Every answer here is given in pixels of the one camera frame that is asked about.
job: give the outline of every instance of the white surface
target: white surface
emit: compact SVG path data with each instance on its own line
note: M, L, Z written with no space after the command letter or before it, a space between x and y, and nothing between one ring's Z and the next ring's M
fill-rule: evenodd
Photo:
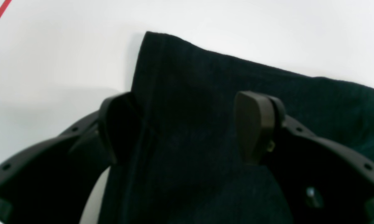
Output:
M374 0L12 0L0 19L0 162L128 91L147 30L374 88Z

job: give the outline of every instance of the dark green fabric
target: dark green fabric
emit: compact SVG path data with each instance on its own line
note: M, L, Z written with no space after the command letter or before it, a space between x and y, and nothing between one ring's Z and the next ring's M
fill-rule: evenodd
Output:
M118 223L293 222L268 169L245 167L239 158L233 100L245 90L278 97L290 116L318 136L374 161L374 89L148 32L132 91L156 140L141 148L127 212L118 214L127 215Z

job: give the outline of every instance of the screw hole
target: screw hole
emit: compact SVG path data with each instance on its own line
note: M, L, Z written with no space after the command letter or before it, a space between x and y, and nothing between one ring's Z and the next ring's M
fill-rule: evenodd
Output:
M372 166L369 165L368 163L365 163L365 164L364 164L364 167L365 167L367 170L372 170L372 169L373 169Z
M12 165L10 165L10 164L6 164L6 165L4 165L3 166L3 170L8 170L10 167L11 167Z

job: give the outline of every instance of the folded cloth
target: folded cloth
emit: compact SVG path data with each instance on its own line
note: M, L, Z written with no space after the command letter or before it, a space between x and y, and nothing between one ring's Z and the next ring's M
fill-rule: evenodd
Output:
M271 172L244 166L238 154L233 101L246 90L278 97L290 116L318 136L374 161L374 89L147 32L132 92L151 131L141 139L127 187L117 187L121 167L113 167L100 222L292 223ZM120 191L126 192L122 199Z

